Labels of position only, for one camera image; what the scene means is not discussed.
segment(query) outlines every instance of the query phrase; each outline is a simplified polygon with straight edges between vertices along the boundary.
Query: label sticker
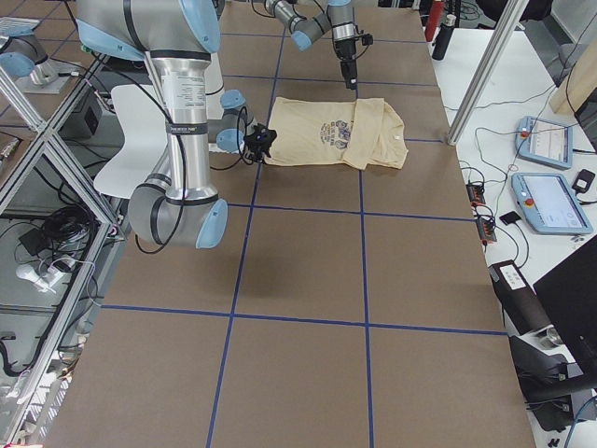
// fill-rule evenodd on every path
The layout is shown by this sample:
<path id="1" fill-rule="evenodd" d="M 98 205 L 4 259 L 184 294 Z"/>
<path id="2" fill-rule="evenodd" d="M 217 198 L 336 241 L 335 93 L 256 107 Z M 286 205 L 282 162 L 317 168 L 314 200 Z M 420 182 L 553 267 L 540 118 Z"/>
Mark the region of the label sticker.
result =
<path id="1" fill-rule="evenodd" d="M 526 287 L 518 271 L 511 264 L 508 266 L 502 266 L 500 271 L 502 272 L 502 275 L 506 279 L 506 282 L 509 284 L 511 289 L 521 289 L 522 287 Z"/>
<path id="2" fill-rule="evenodd" d="M 164 101 L 172 109 L 205 107 L 205 78 L 171 74 L 161 77 Z"/>

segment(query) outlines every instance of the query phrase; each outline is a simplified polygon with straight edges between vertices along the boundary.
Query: blue joint cap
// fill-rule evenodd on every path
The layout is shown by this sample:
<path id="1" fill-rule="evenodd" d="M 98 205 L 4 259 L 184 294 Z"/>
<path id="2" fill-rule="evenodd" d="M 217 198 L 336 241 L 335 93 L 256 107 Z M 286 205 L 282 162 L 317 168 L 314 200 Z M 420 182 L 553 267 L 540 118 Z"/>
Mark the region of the blue joint cap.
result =
<path id="1" fill-rule="evenodd" d="M 8 37 L 21 37 L 23 35 L 33 35 L 34 29 L 31 26 L 27 25 L 16 25 L 11 26 L 7 30 L 5 30 L 4 34 Z"/>
<path id="2" fill-rule="evenodd" d="M 292 40 L 295 41 L 300 51 L 304 51 L 312 45 L 311 39 L 305 35 L 302 31 L 295 31 L 292 35 Z"/>
<path id="3" fill-rule="evenodd" d="M 220 104 L 224 109 L 236 109 L 246 103 L 240 91 L 225 91 L 220 97 Z"/>
<path id="4" fill-rule="evenodd" d="M 199 44 L 209 53 L 220 49 L 220 27 L 211 0 L 178 0 L 187 25 Z"/>
<path id="5" fill-rule="evenodd" d="M 76 20 L 80 41 L 94 51 L 125 59 L 127 61 L 142 61 L 145 57 L 141 51 L 104 31 Z"/>
<path id="6" fill-rule="evenodd" d="M 237 129 L 225 129 L 215 138 L 217 147 L 231 154 L 238 153 L 243 144 L 244 133 Z"/>
<path id="7" fill-rule="evenodd" d="M 0 65 L 12 77 L 28 77 L 35 68 L 35 64 L 31 59 L 14 52 L 0 54 Z"/>
<path id="8" fill-rule="evenodd" d="M 218 199 L 203 221 L 195 247 L 198 249 L 212 249 L 219 245 L 224 236 L 227 221 L 228 204 L 223 199 Z"/>

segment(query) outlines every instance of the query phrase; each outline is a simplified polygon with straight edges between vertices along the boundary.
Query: floor tile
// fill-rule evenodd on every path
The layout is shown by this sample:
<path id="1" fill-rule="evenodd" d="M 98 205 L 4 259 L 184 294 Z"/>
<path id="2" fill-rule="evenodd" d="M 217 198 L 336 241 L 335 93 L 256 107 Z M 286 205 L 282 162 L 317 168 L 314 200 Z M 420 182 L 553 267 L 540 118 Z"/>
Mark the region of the floor tile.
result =
<path id="1" fill-rule="evenodd" d="M 268 14 L 260 2 L 255 2 L 255 9 L 261 14 Z M 258 16 L 248 3 L 226 2 L 220 19 L 220 30 L 223 34 L 282 35 L 284 26 L 277 19 Z"/>
<path id="2" fill-rule="evenodd" d="M 275 96 L 282 96 L 291 100 L 315 102 L 351 102 L 356 98 L 355 92 L 346 89 L 344 82 L 293 81 L 289 79 L 278 79 Z"/>
<path id="3" fill-rule="evenodd" d="M 393 7 L 359 7 L 355 11 L 359 29 L 373 35 L 373 45 L 376 40 L 425 41 L 419 11 Z"/>
<path id="4" fill-rule="evenodd" d="M 364 341 L 359 328 L 236 319 L 212 447 L 367 447 Z"/>
<path id="5" fill-rule="evenodd" d="M 131 236 L 105 302 L 228 313 L 247 217 L 247 210 L 231 207 L 224 238 L 214 249 L 169 246 L 157 255 L 146 255 Z"/>
<path id="6" fill-rule="evenodd" d="M 256 209 L 237 313 L 363 321 L 358 216 Z"/>
<path id="7" fill-rule="evenodd" d="M 450 129 L 437 87 L 359 82 L 358 97 L 383 98 L 404 121 L 405 138 L 443 140 Z"/>
<path id="8" fill-rule="evenodd" d="M 377 448 L 535 446 L 506 337 L 372 329 L 371 365 Z"/>
<path id="9" fill-rule="evenodd" d="M 35 28 L 35 37 L 38 39 L 64 40 L 73 31 L 75 31 L 75 25 L 70 21 L 45 19 Z"/>
<path id="10" fill-rule="evenodd" d="M 344 82 L 331 39 L 320 39 L 309 49 L 299 51 L 292 39 L 285 38 L 278 77 Z"/>
<path id="11" fill-rule="evenodd" d="M 238 159 L 237 154 L 211 153 L 209 156 L 210 165 L 218 168 L 231 166 Z M 245 205 L 251 203 L 257 177 L 256 165 L 247 165 L 239 161 L 226 171 L 211 170 L 210 175 L 220 198 L 228 203 Z"/>
<path id="12" fill-rule="evenodd" d="M 365 217 L 365 233 L 371 322 L 504 331 L 474 223 Z"/>
<path id="13" fill-rule="evenodd" d="M 359 81 L 436 86 L 426 45 L 376 42 L 358 60 Z"/>
<path id="14" fill-rule="evenodd" d="M 281 37 L 222 35 L 218 52 L 222 75 L 274 77 L 281 44 Z"/>
<path id="15" fill-rule="evenodd" d="M 3 0 L 2 3 L 0 3 L 0 17 L 8 15 L 10 15 L 10 17 L 19 17 L 12 12 L 24 2 L 25 0 Z"/>
<path id="16" fill-rule="evenodd" d="M 227 327 L 102 310 L 44 446 L 203 446 Z"/>
<path id="17" fill-rule="evenodd" d="M 273 166 L 261 168 L 259 205 L 360 210 L 358 171 L 348 165 Z"/>
<path id="18" fill-rule="evenodd" d="M 73 15 L 76 17 L 76 2 L 68 2 L 68 6 L 71 7 L 73 11 Z M 71 17 L 68 15 L 68 11 L 65 5 L 61 7 L 57 7 L 54 9 L 51 14 L 48 16 L 50 19 L 66 19 L 71 20 Z"/>
<path id="19" fill-rule="evenodd" d="M 248 77 L 224 77 L 227 91 L 241 91 L 247 105 L 259 123 L 267 123 L 270 113 L 273 79 L 255 79 Z"/>
<path id="20" fill-rule="evenodd" d="M 64 7 L 59 2 L 46 2 L 44 0 L 27 0 L 12 13 L 12 17 L 30 19 L 43 19 L 54 9 Z"/>
<path id="21" fill-rule="evenodd" d="M 454 147 L 406 142 L 401 170 L 369 166 L 363 173 L 365 211 L 472 218 Z"/>

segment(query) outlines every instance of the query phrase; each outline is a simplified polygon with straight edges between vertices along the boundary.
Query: white table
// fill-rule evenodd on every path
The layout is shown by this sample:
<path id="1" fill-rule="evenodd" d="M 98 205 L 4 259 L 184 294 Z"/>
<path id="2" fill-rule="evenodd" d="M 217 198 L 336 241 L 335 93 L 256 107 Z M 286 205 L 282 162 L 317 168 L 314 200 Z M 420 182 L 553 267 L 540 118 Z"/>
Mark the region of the white table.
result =
<path id="1" fill-rule="evenodd" d="M 448 52 L 443 61 L 434 61 L 437 83 L 441 88 L 442 99 L 446 105 L 448 120 L 451 122 L 456 114 L 450 108 L 457 108 L 461 103 L 471 78 L 479 64 L 480 58 L 489 43 L 493 31 L 457 29 L 454 31 Z M 548 71 L 541 63 L 535 50 L 523 32 L 515 32 L 500 59 L 490 82 L 481 96 L 478 105 L 505 101 L 524 101 L 538 93 L 546 91 L 553 86 Z M 516 130 L 520 119 L 530 115 L 549 119 L 562 124 L 574 124 L 576 120 L 570 116 L 556 115 L 551 112 L 549 105 L 546 105 L 549 96 L 555 91 L 545 92 L 537 98 L 531 99 L 523 104 L 492 105 L 487 108 L 476 109 L 468 122 L 463 135 L 458 142 L 457 150 L 461 161 L 465 161 L 483 172 L 486 180 L 503 180 L 504 175 L 483 163 L 480 159 L 479 150 L 475 144 L 475 130 L 480 127 L 489 128 L 499 133 L 512 133 Z M 509 164 L 514 162 L 519 172 L 525 173 L 550 173 L 558 172 L 568 179 L 569 183 L 575 180 L 580 169 L 585 168 L 597 173 L 597 156 L 575 153 L 573 167 L 567 171 L 555 170 L 545 165 L 524 161 L 517 158 L 514 161 L 516 148 L 514 145 L 514 134 L 497 135 L 486 131 L 478 131 L 479 146 L 483 158 L 507 171 Z M 592 151 L 589 139 L 579 126 L 573 128 L 574 149 Z M 465 180 L 468 179 L 469 170 L 463 171 Z M 471 173 L 471 180 L 480 180 L 480 176 Z M 503 188 L 503 183 L 489 183 L 485 188 L 485 199 L 487 204 L 495 212 L 497 217 L 506 212 L 517 210 L 514 194 L 511 188 L 510 178 Z M 581 198 L 586 201 L 597 200 L 597 182 Z M 593 228 L 597 229 L 597 204 L 584 207 Z M 521 269 L 522 273 L 532 285 L 551 268 L 565 259 L 580 245 L 591 238 L 592 235 L 584 237 L 584 241 L 573 239 L 570 235 L 539 235 L 534 233 L 526 224 L 524 219 L 519 221 L 524 234 L 530 245 L 530 256 L 527 263 Z M 521 233 L 515 226 L 500 227 L 517 241 L 521 248 L 518 264 L 524 260 L 526 244 Z M 498 241 L 488 245 L 486 252 L 487 264 L 494 264 L 498 261 L 512 259 L 516 254 L 514 243 L 502 232 L 497 231 Z M 525 338 L 535 343 L 533 338 Z M 568 357 L 567 350 L 552 350 L 553 355 L 557 352 L 564 352 Z M 537 447 L 545 447 L 551 439 L 561 439 L 563 446 L 566 433 L 559 434 L 555 431 L 545 432 L 529 413 L 529 419 L 535 435 Z M 597 441 L 597 422 L 586 422 L 577 425 L 575 434 L 569 448 L 592 448 Z"/>

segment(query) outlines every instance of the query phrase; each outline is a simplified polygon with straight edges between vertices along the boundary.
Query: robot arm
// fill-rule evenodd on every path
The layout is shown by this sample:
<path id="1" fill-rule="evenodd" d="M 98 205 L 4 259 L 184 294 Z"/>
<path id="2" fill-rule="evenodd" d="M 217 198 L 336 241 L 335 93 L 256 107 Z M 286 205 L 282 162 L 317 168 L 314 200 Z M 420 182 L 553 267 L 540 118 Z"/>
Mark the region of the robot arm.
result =
<path id="1" fill-rule="evenodd" d="M 28 26 L 13 27 L 0 37 L 0 66 L 13 77 L 30 76 L 43 86 L 58 78 L 58 71 Z"/>
<path id="2" fill-rule="evenodd" d="M 210 179 L 210 139 L 229 152 L 248 145 L 250 158 L 260 161 L 275 132 L 257 125 L 237 91 L 222 95 L 221 120 L 207 119 L 205 70 L 220 45 L 212 1 L 79 0 L 77 13 L 79 36 L 87 47 L 146 61 L 167 111 L 167 157 L 129 203 L 134 231 L 161 246 L 218 245 L 228 205 Z"/>
<path id="3" fill-rule="evenodd" d="M 329 0 L 326 11 L 322 10 L 311 19 L 297 14 L 285 0 L 265 0 L 265 8 L 284 24 L 300 51 L 308 49 L 331 29 L 334 51 L 340 59 L 346 88 L 356 89 L 356 42 L 360 40 L 367 47 L 373 44 L 373 36 L 359 33 L 352 0 Z"/>

